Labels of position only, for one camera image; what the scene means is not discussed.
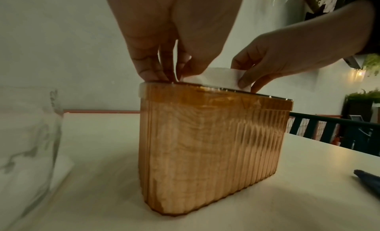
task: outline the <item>ribbed plastic container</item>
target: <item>ribbed plastic container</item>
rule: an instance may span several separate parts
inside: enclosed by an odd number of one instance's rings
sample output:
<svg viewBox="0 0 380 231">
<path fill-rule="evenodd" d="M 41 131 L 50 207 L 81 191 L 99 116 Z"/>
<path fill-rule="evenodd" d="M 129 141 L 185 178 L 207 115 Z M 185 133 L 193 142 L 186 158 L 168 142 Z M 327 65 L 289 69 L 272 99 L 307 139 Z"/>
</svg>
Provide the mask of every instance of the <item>ribbed plastic container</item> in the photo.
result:
<svg viewBox="0 0 380 231">
<path fill-rule="evenodd" d="M 145 202 L 187 214 L 276 172 L 293 101 L 192 84 L 142 83 Z"/>
</svg>

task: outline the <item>tabletop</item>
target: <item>tabletop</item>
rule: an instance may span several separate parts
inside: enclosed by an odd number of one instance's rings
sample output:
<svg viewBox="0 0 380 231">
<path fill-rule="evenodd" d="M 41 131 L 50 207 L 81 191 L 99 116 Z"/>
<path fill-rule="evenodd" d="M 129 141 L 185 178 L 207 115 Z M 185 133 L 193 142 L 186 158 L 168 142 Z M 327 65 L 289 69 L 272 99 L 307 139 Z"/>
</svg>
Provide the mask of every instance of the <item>tabletop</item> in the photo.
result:
<svg viewBox="0 0 380 231">
<path fill-rule="evenodd" d="M 139 114 L 66 114 L 59 152 L 76 166 L 29 230 L 379 230 L 380 200 L 353 175 L 380 175 L 379 157 L 286 134 L 274 176 L 173 218 L 143 201 L 138 143 Z"/>
</svg>

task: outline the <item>hand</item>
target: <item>hand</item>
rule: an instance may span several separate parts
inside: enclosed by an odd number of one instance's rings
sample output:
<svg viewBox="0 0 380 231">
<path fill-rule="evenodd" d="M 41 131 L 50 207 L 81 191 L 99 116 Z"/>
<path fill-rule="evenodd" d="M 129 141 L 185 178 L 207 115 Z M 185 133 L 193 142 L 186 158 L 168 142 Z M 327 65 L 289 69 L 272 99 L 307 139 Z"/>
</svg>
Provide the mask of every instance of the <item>hand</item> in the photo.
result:
<svg viewBox="0 0 380 231">
<path fill-rule="evenodd" d="M 325 16 L 259 36 L 234 57 L 231 68 L 247 70 L 239 87 L 253 83 L 251 92 L 256 93 L 276 78 L 322 68 L 361 51 L 373 21 L 372 4 L 354 2 Z"/>
<path fill-rule="evenodd" d="M 175 81 L 176 40 L 178 79 L 202 73 L 222 51 L 241 2 L 108 0 L 137 73 L 145 81 Z"/>
</svg>

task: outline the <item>black sleeve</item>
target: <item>black sleeve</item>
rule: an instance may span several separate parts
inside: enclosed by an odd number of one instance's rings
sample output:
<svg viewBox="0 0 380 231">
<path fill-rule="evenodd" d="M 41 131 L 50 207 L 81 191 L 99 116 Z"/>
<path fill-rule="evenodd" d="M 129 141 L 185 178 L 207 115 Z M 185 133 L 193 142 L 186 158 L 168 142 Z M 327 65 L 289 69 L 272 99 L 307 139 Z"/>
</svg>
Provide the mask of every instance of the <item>black sleeve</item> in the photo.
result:
<svg viewBox="0 0 380 231">
<path fill-rule="evenodd" d="M 347 0 L 347 3 L 354 2 L 356 0 Z M 379 53 L 380 54 L 380 0 L 369 0 L 375 7 L 375 22 L 373 25 L 372 34 L 367 45 L 359 54 Z"/>
</svg>

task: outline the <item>dark green chair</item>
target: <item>dark green chair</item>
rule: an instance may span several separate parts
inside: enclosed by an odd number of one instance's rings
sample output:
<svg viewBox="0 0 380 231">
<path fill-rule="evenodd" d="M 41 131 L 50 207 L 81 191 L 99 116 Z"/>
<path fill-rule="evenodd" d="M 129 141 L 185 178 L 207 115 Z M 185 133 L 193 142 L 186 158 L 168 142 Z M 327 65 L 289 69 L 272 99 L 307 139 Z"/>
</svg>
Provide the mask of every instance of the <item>dark green chair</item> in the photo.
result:
<svg viewBox="0 0 380 231">
<path fill-rule="evenodd" d="M 303 137 L 312 139 L 317 130 L 319 122 L 326 122 L 323 130 L 321 142 L 331 143 L 337 125 L 345 126 L 346 131 L 341 137 L 341 147 L 353 149 L 362 153 L 379 156 L 380 153 L 380 125 L 370 122 L 358 122 L 348 119 L 331 118 L 326 116 L 316 116 L 303 113 L 290 113 L 294 117 L 290 134 L 297 135 L 303 119 L 308 119 Z"/>
</svg>

